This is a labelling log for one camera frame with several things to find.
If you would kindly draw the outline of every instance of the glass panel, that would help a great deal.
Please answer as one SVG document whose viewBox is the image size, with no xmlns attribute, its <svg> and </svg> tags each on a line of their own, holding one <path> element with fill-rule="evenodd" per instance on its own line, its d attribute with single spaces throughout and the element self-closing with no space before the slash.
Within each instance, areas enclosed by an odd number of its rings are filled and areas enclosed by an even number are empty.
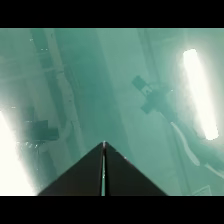
<svg viewBox="0 0 224 224">
<path fill-rule="evenodd" d="M 0 194 L 38 194 L 105 140 L 168 195 L 224 195 L 223 38 L 0 29 Z"/>
</svg>

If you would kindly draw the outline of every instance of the bright white light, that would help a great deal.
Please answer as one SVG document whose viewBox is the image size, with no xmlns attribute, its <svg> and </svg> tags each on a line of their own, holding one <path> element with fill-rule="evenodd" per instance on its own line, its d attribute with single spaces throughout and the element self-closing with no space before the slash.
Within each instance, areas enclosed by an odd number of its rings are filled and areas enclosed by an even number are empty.
<svg viewBox="0 0 224 224">
<path fill-rule="evenodd" d="M 0 111 L 0 195 L 34 195 L 16 152 L 16 140 Z"/>
<path fill-rule="evenodd" d="M 191 93 L 202 129 L 206 139 L 213 140 L 217 138 L 219 134 L 204 70 L 195 49 L 185 51 L 183 57 Z"/>
</svg>

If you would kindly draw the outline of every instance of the glass surface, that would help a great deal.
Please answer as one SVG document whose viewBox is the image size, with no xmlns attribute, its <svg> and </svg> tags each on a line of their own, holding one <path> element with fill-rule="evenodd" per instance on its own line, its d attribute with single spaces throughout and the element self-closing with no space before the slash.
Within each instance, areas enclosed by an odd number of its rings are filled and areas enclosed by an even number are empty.
<svg viewBox="0 0 224 224">
<path fill-rule="evenodd" d="M 0 195 L 102 141 L 168 195 L 224 195 L 223 56 L 224 29 L 0 29 Z"/>
</svg>

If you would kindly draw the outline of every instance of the black pointed object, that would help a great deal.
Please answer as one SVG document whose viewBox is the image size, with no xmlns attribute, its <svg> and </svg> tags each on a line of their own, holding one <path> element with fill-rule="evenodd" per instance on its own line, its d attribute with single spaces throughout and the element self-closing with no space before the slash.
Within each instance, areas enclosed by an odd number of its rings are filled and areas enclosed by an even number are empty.
<svg viewBox="0 0 224 224">
<path fill-rule="evenodd" d="M 100 143 L 39 196 L 100 196 L 105 157 L 105 196 L 165 196 L 108 143 Z"/>
</svg>

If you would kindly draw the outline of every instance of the teal surface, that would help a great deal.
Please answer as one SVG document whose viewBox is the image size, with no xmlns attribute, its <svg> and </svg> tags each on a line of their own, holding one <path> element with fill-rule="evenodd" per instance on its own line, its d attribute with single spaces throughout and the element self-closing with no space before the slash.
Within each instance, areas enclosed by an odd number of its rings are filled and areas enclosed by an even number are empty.
<svg viewBox="0 0 224 224">
<path fill-rule="evenodd" d="M 189 49 L 206 70 L 219 131 L 212 141 L 184 72 Z M 0 130 L 0 194 L 37 195 L 108 141 L 168 195 L 224 195 L 223 56 L 224 29 L 0 29 L 0 109 L 14 136 Z M 24 119 L 27 108 L 33 117 Z M 46 120 L 58 138 L 26 137 Z"/>
</svg>

